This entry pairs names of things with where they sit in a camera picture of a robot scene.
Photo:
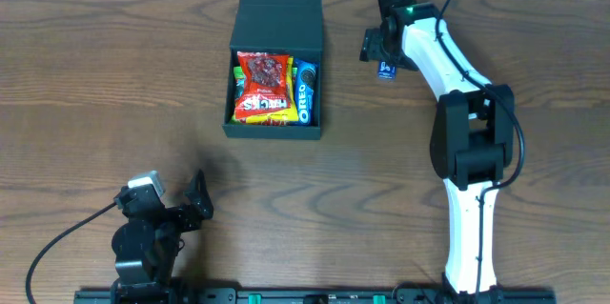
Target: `green connector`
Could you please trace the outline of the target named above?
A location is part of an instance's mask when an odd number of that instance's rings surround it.
[[[263,296],[260,294],[248,295],[248,304],[260,304],[260,302],[262,302],[262,301],[263,301]]]
[[[374,295],[373,304],[385,304],[385,295]]]

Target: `box lid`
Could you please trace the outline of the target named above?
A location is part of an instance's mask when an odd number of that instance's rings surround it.
[[[239,0],[235,51],[323,48],[322,0]]]

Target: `oreo logo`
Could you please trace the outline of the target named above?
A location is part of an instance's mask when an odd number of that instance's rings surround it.
[[[302,84],[298,87],[298,120],[301,123],[309,123],[309,111],[307,110],[307,87]]]

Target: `snack package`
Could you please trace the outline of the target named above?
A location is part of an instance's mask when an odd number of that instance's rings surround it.
[[[291,107],[286,89],[288,57],[261,52],[237,53],[246,79],[244,92],[235,102],[236,119]]]
[[[296,64],[296,108],[298,122],[295,125],[310,125],[314,113],[314,88],[316,64],[295,59]]]
[[[241,94],[244,93],[244,81],[246,76],[239,66],[233,67],[233,76],[235,77],[235,100],[237,100],[241,97]]]
[[[286,64],[286,95],[290,100],[290,107],[288,109],[276,111],[273,113],[255,114],[241,119],[237,119],[234,115],[231,118],[232,122],[242,124],[286,126],[298,121],[298,114],[296,113],[295,104],[295,91],[293,86],[293,58],[288,58]],[[235,81],[238,81],[237,78],[238,74],[240,73],[243,74],[241,67],[235,67]]]
[[[296,84],[296,71],[297,71],[296,67],[293,67],[293,84]]]

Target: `red snack bag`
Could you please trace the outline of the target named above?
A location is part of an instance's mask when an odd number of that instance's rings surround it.
[[[235,102],[236,119],[290,108],[290,98],[286,93],[288,57],[263,52],[237,52],[246,79],[244,92]]]

